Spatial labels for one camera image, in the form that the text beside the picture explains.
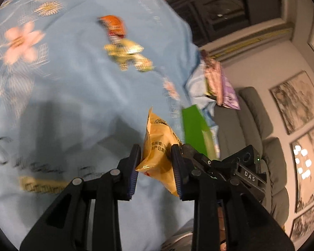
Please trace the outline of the yellow brown snack packet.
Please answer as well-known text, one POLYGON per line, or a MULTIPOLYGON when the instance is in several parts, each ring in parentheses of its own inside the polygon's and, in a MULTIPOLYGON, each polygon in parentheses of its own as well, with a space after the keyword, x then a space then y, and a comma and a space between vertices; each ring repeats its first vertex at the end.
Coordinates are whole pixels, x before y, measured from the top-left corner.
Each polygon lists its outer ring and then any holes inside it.
POLYGON ((136 171, 158 180, 174 196, 178 196, 171 161, 171 147, 181 140, 165 120, 148 111, 143 157, 136 171))

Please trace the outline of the green yellow snack packet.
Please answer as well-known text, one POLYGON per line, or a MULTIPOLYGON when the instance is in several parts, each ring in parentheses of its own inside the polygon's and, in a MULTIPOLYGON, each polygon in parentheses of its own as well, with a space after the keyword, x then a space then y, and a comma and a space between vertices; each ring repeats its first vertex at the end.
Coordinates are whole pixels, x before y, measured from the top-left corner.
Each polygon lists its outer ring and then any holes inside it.
POLYGON ((104 49, 122 71, 127 71, 130 63, 141 72, 154 69, 152 61, 141 54, 144 47, 132 40, 118 38, 113 43, 104 45, 104 49))

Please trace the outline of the orange snack packet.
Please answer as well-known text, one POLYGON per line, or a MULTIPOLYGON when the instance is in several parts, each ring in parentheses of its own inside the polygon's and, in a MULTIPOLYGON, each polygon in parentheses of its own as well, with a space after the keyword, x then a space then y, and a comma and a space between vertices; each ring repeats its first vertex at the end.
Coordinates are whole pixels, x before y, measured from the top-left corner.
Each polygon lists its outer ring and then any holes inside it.
POLYGON ((109 36, 126 37, 126 29, 121 18, 114 15, 99 17, 100 23, 107 29, 109 36))

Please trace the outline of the grey sofa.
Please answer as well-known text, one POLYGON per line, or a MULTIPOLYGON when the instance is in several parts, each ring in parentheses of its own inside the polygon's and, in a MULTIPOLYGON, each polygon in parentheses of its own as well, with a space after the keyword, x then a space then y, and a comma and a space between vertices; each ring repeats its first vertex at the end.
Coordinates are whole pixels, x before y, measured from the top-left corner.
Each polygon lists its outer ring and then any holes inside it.
POLYGON ((224 159, 248 145, 259 153, 260 167, 268 183, 262 205, 277 223, 284 227, 289 216, 289 195, 286 189, 287 167, 278 137, 273 137, 273 124, 254 87, 236 92, 240 109, 215 107, 213 121, 218 125, 217 137, 224 159))

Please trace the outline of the green rimmed cardboard box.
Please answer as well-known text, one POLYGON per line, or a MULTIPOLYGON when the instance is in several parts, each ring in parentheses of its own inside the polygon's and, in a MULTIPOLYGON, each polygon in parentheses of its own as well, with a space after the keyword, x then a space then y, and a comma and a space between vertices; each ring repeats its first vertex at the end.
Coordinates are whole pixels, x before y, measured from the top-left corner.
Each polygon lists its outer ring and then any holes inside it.
POLYGON ((209 126, 197 105, 182 109, 185 142, 209 159, 217 159, 209 126))

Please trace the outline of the ink landscape painting middle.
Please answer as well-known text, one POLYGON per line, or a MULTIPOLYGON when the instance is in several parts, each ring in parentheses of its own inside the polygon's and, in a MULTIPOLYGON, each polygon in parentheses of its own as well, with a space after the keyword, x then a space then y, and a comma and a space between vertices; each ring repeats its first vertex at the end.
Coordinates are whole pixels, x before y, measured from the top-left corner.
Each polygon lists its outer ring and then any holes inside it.
POLYGON ((314 127, 290 144, 296 171, 296 212, 314 202, 314 127))

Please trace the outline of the ink landscape painting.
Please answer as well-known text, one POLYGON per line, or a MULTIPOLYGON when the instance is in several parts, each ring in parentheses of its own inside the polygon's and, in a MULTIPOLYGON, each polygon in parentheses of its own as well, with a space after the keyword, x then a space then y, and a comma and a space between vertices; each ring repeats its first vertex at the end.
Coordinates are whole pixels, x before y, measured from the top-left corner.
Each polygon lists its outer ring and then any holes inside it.
POLYGON ((291 241, 298 249, 314 231, 314 206, 294 220, 291 241))
POLYGON ((272 87, 270 93, 287 134, 293 134, 314 119, 314 85, 306 71, 272 87))
POLYGON ((314 202, 314 127, 290 144, 296 171, 296 212, 314 202))

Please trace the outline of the ink landscape painting lower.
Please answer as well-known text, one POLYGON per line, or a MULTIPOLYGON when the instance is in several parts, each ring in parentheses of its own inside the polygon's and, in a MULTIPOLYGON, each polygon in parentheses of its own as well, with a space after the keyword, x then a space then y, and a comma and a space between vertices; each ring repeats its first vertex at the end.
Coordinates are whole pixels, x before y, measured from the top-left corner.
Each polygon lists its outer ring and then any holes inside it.
POLYGON ((294 220, 291 241, 298 249, 314 231, 314 206, 294 220))

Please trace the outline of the ink landscape painting upper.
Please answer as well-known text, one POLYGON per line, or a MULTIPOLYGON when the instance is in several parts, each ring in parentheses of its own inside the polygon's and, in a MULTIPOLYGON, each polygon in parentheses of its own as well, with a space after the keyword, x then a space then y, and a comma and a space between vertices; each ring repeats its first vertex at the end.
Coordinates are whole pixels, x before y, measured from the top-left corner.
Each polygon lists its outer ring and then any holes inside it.
POLYGON ((306 71, 272 87, 270 93, 287 134, 293 134, 314 119, 314 85, 306 71))

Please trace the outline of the light blue floral tablecloth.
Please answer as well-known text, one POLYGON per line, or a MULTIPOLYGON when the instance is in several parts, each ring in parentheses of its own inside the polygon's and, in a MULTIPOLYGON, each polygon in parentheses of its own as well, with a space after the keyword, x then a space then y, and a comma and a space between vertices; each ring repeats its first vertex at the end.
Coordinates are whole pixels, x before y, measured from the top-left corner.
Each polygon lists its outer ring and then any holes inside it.
POLYGON ((0 229, 19 247, 59 182, 98 178, 141 145, 149 109, 183 136, 199 65, 190 27, 165 0, 0 1, 0 229), (154 69, 108 56, 99 17, 122 19, 154 69))

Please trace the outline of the dark window frame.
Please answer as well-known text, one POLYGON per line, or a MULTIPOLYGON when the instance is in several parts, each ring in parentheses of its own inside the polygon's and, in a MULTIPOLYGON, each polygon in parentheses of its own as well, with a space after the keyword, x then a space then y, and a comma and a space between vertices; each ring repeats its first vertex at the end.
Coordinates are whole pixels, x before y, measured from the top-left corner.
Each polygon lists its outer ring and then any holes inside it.
POLYGON ((199 47, 281 16, 281 0, 166 0, 186 21, 199 47))

